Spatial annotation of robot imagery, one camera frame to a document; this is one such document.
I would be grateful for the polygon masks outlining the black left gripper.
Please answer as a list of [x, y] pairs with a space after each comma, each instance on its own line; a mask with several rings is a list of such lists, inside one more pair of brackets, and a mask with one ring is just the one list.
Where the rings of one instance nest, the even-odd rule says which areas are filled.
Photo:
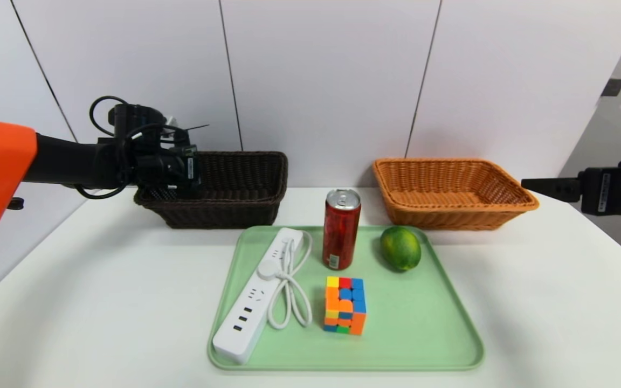
[[196, 145], [163, 148], [162, 182], [178, 191], [194, 191], [201, 183]]

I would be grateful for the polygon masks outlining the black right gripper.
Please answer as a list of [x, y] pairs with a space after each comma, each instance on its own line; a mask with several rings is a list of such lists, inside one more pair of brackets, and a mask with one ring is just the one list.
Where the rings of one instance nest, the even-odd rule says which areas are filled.
[[562, 202], [579, 202], [592, 216], [621, 216], [621, 168], [589, 168], [578, 178], [522, 179], [521, 186]]

